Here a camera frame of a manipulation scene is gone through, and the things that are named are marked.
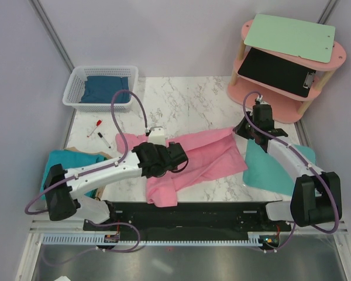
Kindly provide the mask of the pink t-shirt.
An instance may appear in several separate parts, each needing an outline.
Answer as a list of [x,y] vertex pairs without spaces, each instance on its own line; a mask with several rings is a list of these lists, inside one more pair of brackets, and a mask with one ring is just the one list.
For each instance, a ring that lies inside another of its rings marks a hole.
[[157,207],[173,207],[177,192],[205,181],[218,180],[247,170],[233,136],[233,128],[212,129],[169,139],[180,143],[189,162],[179,173],[167,172],[146,183],[146,201]]

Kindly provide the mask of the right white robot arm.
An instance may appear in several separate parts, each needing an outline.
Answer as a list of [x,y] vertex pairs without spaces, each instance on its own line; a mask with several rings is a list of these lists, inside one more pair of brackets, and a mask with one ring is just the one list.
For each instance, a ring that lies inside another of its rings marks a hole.
[[270,230],[277,221],[291,221],[299,227],[311,226],[332,234],[342,218],[340,178],[335,172],[325,172],[314,165],[290,140],[283,129],[276,129],[269,104],[256,104],[253,111],[244,111],[244,117],[233,132],[247,139],[249,172],[263,187],[282,186],[289,182],[289,201],[266,204],[266,210],[256,215],[257,226]]

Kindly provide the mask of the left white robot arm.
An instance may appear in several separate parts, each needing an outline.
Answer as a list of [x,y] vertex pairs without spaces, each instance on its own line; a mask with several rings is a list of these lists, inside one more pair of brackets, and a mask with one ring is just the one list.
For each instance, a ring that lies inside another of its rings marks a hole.
[[89,198],[86,193],[121,180],[176,173],[182,164],[188,164],[188,157],[180,143],[164,146],[143,142],[122,157],[93,165],[71,169],[54,165],[44,185],[49,219],[62,221],[77,215],[110,230],[117,217],[109,210],[109,203]]

